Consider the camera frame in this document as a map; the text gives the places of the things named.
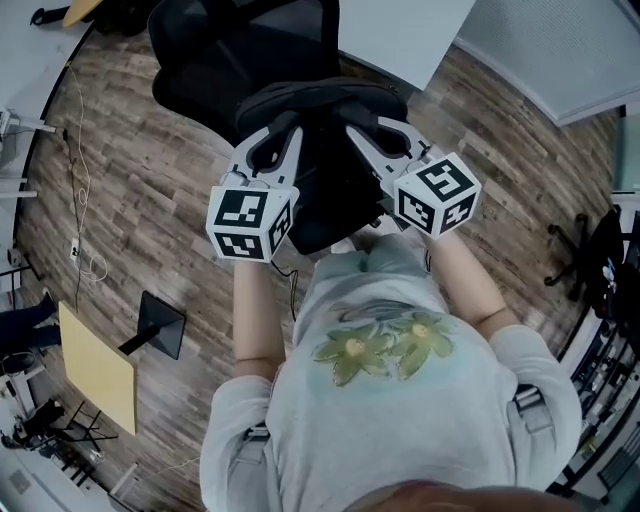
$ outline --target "power outlet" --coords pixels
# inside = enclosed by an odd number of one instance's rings
[[[78,256],[80,256],[80,241],[77,238],[71,240],[71,252],[69,253],[69,258],[74,263],[78,260]]]

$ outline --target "chair backrest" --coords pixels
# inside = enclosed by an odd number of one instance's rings
[[[338,0],[163,0],[154,97],[232,145],[238,105],[275,82],[339,76]]]

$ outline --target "chair base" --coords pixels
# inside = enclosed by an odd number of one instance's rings
[[[548,276],[544,278],[546,286],[555,286],[563,278],[576,274],[576,281],[569,292],[569,299],[577,301],[580,298],[582,285],[584,284],[584,276],[582,272],[583,262],[586,258],[587,243],[589,241],[589,217],[583,213],[575,218],[575,223],[580,230],[580,241],[576,245],[567,233],[556,224],[549,224],[547,231],[550,235],[557,235],[562,244],[569,249],[571,253],[571,262],[566,265],[556,276]]]

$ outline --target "black cable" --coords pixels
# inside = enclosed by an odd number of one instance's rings
[[[69,133],[65,128],[62,132],[62,139],[67,145],[67,157],[69,158],[69,174],[71,175],[71,190],[73,191],[73,212],[76,216],[76,229],[78,230],[78,254],[82,254],[82,240],[80,239],[80,217],[78,216],[78,205],[76,204],[76,180],[73,174],[73,168],[76,164],[76,159],[71,158],[71,144],[69,144]],[[78,292],[80,291],[80,280],[81,280],[80,269],[78,269],[78,281],[76,282],[76,293],[75,293],[75,306],[76,311],[78,311]]]
[[[278,267],[278,265],[276,265],[273,261],[271,262],[271,264],[273,265],[273,268],[275,268],[282,277],[291,277],[291,292],[289,294],[289,306],[291,308],[291,316],[293,317],[293,321],[295,322],[297,320],[296,312],[295,312],[295,304],[296,304],[296,289],[298,288],[299,272],[294,269],[287,274],[286,272],[283,272]]]

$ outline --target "white panel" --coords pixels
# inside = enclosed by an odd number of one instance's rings
[[[341,0],[340,49],[424,89],[475,0]]]
[[[640,90],[640,33],[614,0],[479,0],[458,42],[556,120]]]
[[[0,0],[0,108],[6,106],[23,117],[39,119],[42,115],[64,63],[89,25],[79,23],[63,30],[60,22],[37,27],[30,21],[40,7],[54,9],[64,4],[58,0]],[[7,139],[0,156],[0,177],[22,176],[32,139],[31,132]],[[0,272],[9,268],[4,254],[13,243],[16,204],[16,199],[0,199]],[[10,284],[9,278],[0,278],[0,292],[9,290]]]

